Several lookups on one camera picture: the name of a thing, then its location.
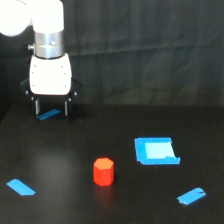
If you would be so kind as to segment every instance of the blue tape piece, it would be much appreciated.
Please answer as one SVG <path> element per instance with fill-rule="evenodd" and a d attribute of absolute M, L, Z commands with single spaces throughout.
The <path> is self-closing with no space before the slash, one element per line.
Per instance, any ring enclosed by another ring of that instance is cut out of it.
<path fill-rule="evenodd" d="M 189 205 L 190 203 L 198 200 L 199 198 L 204 197 L 206 194 L 201 188 L 195 188 L 192 191 L 183 194 L 182 196 L 178 197 L 177 199 L 181 204 Z"/>
<path fill-rule="evenodd" d="M 25 184 L 23 184 L 21 181 L 14 179 L 11 180 L 7 185 L 12 188 L 14 191 L 16 191 L 21 196 L 24 195 L 34 195 L 35 191 L 27 187 Z"/>
<path fill-rule="evenodd" d="M 177 165 L 180 164 L 180 158 L 166 157 L 165 159 L 141 159 L 143 165 Z"/>
<path fill-rule="evenodd" d="M 180 158 L 147 158 L 146 143 L 172 143 L 171 138 L 137 138 L 135 139 L 136 159 L 143 165 L 171 165 L 180 164 Z"/>
<path fill-rule="evenodd" d="M 172 143 L 171 138 L 137 138 L 137 140 L 140 140 L 144 143 L 159 143 L 159 142 Z"/>
<path fill-rule="evenodd" d="M 51 116 L 53 116 L 55 114 L 58 114 L 58 113 L 60 113 L 60 111 L 54 109 L 54 110 L 51 110 L 51 111 L 49 111 L 49 112 L 47 112 L 45 114 L 39 115 L 38 118 L 42 121 L 42 120 L 44 120 L 44 119 L 46 119 L 48 117 L 51 117 Z"/>

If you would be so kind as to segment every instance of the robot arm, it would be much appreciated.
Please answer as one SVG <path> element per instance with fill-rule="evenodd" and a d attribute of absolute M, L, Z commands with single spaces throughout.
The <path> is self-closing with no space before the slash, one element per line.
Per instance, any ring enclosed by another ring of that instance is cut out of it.
<path fill-rule="evenodd" d="M 77 95 L 82 85 L 72 79 L 68 55 L 64 51 L 64 11 L 60 0 L 0 0 L 0 33 L 8 37 L 21 34 L 33 26 L 35 43 L 29 46 L 31 58 L 26 94 Z"/>
<path fill-rule="evenodd" d="M 31 24 L 31 14 L 26 3 L 0 0 L 0 33 L 8 37 L 21 34 Z"/>

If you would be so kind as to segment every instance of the red hexagonal block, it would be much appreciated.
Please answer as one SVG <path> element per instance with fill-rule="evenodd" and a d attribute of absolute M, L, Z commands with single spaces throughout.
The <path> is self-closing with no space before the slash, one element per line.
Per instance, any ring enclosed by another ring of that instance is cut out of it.
<path fill-rule="evenodd" d="M 100 186 L 111 185 L 114 181 L 114 162 L 108 158 L 97 159 L 94 163 L 94 182 Z"/>

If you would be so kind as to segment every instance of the black table surface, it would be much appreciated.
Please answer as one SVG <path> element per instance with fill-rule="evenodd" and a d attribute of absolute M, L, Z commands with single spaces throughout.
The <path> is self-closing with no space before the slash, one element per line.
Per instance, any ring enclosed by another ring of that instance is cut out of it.
<path fill-rule="evenodd" d="M 39 121 L 28 106 L 11 106 L 0 124 L 0 223 L 224 222 L 223 108 L 80 111 L 73 122 L 63 115 Z M 138 137 L 171 137 L 180 165 L 141 165 Z M 109 187 L 93 182 L 93 163 L 100 157 L 115 163 Z M 6 185 L 12 179 L 36 194 L 20 196 Z M 196 187 L 206 197 L 188 206 L 178 202 Z"/>

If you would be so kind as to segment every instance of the blue paper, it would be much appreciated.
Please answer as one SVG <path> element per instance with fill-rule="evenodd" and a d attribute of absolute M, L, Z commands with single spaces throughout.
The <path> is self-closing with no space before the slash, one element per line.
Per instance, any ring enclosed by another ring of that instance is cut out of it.
<path fill-rule="evenodd" d="M 58 113 L 60 113 L 60 111 L 54 109 L 54 110 L 51 110 L 51 111 L 49 111 L 49 112 L 47 112 L 45 114 L 39 115 L 38 118 L 42 121 L 42 120 L 44 120 L 44 119 L 46 119 L 48 117 L 51 117 L 51 116 L 53 116 L 55 114 L 58 114 Z"/>
<path fill-rule="evenodd" d="M 201 188 L 195 188 L 192 191 L 183 194 L 182 196 L 178 197 L 177 199 L 181 204 L 189 205 L 190 203 L 198 200 L 199 198 L 204 197 L 206 194 Z"/>
<path fill-rule="evenodd" d="M 171 143 L 145 143 L 148 159 L 175 157 Z"/>
<path fill-rule="evenodd" d="M 11 180 L 7 185 L 12 188 L 14 191 L 16 191 L 21 196 L 24 195 L 34 195 L 35 191 L 27 187 L 25 184 L 23 184 L 21 181 L 14 179 Z"/>
<path fill-rule="evenodd" d="M 171 138 L 135 139 L 137 161 L 144 165 L 179 164 L 171 145 Z"/>

